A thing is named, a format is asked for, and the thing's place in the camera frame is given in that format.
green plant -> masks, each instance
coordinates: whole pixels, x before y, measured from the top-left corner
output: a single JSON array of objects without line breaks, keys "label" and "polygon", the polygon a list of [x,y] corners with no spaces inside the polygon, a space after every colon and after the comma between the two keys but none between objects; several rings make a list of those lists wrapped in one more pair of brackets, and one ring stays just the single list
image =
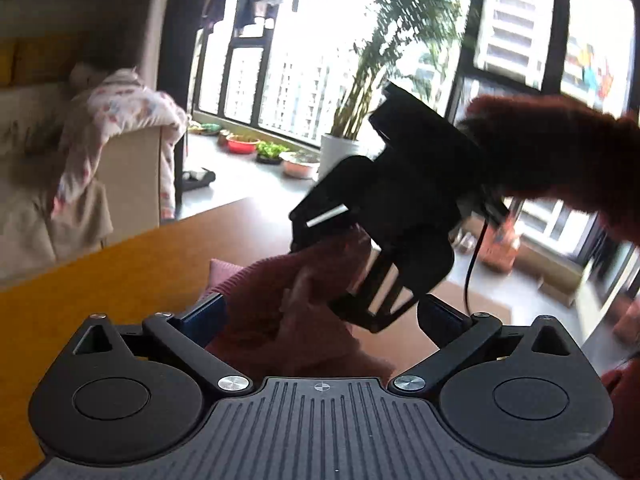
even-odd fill
[{"label": "green plant", "polygon": [[376,25],[370,40],[354,44],[358,67],[353,83],[341,98],[334,114],[330,134],[355,140],[369,112],[373,91],[389,78],[404,77],[421,96],[428,96],[430,82],[415,75],[402,75],[396,68],[404,47],[413,41],[423,43],[437,60],[440,52],[460,39],[456,22],[460,0],[374,0]]},{"label": "green plant", "polygon": [[222,126],[216,123],[203,123],[200,125],[206,132],[216,133],[222,129]]},{"label": "green plant", "polygon": [[264,158],[278,158],[281,153],[288,152],[289,148],[282,144],[276,144],[275,142],[266,142],[262,140],[255,147],[258,155]]}]

metal screw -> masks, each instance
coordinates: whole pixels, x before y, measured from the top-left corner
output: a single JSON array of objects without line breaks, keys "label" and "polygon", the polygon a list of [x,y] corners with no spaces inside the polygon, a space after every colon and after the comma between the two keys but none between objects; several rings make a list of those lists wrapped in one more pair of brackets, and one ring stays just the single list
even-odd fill
[{"label": "metal screw", "polygon": [[239,375],[228,375],[218,381],[218,386],[228,392],[239,392],[249,386],[249,379]]},{"label": "metal screw", "polygon": [[403,375],[394,379],[394,386],[406,392],[417,392],[425,386],[424,379],[417,375]]}]

ridged black panel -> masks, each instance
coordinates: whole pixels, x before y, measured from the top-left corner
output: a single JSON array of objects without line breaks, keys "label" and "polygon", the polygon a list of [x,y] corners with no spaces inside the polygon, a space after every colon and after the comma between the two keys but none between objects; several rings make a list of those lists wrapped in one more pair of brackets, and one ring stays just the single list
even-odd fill
[{"label": "ridged black panel", "polygon": [[168,455],[116,468],[55,458],[32,478],[595,480],[615,476],[592,457],[548,468],[494,462],[453,439],[428,403],[392,396],[373,379],[272,378],[251,396],[222,400],[202,430]]}]

pink cloth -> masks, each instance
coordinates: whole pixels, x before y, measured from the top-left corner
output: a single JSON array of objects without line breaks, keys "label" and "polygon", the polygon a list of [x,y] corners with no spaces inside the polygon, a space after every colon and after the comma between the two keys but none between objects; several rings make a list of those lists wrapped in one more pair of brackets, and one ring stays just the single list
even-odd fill
[{"label": "pink cloth", "polygon": [[327,307],[359,277],[369,251],[369,238],[353,230],[244,269],[212,260],[206,294],[224,295],[228,323],[207,350],[256,383],[288,376],[386,384],[394,367],[363,352],[350,325]]},{"label": "pink cloth", "polygon": [[66,164],[52,200],[51,216],[82,196],[111,137],[151,126],[161,126],[160,216],[173,218],[174,146],[187,129],[187,115],[171,97],[146,87],[135,71],[129,69],[118,70],[97,88],[73,98],[58,148],[66,152]]}]

floral blanket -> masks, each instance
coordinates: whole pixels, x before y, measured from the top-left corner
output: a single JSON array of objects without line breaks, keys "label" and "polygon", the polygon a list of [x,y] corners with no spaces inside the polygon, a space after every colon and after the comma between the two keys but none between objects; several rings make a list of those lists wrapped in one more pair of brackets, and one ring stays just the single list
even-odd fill
[{"label": "floral blanket", "polygon": [[67,153],[65,169],[52,202],[51,216],[84,193],[100,163],[102,147],[113,136],[162,126],[160,216],[175,215],[174,146],[187,129],[187,115],[164,92],[146,87],[134,70],[122,69],[96,88],[73,98],[59,149]]}]

